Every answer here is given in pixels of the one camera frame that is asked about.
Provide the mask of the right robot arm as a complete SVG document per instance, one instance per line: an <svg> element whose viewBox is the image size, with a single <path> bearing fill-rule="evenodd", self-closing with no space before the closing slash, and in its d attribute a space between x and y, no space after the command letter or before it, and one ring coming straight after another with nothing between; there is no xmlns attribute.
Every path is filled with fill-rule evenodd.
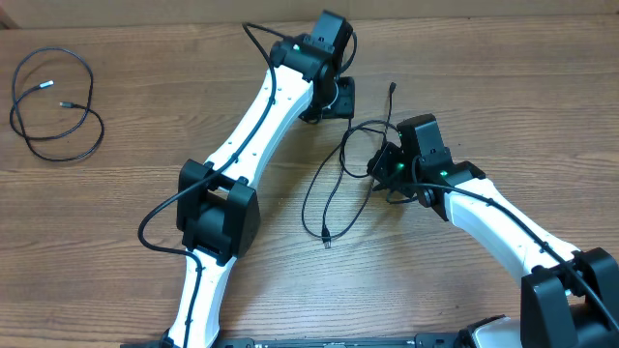
<svg viewBox="0 0 619 348"><path fill-rule="evenodd" d="M618 263L601 247L583 251L543 229L510 203L469 161L456 163L436 118L395 126L368 161L380 190L418 201L473 237L520 289L520 317L471 324L447 347L598 348L618 344Z"/></svg>

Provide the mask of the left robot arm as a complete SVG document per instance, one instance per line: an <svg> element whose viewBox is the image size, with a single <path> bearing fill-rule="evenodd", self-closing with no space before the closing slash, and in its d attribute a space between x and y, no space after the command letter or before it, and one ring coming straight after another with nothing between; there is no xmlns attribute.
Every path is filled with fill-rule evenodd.
<svg viewBox="0 0 619 348"><path fill-rule="evenodd" d="M259 230L259 180L296 120L352 119L354 81L343 57L356 44L352 25L323 12L310 33L282 35L270 50L260 92L236 129L204 162L188 160L178 182L176 224L186 276L177 317L164 347L210 347L220 331L232 267Z"/></svg>

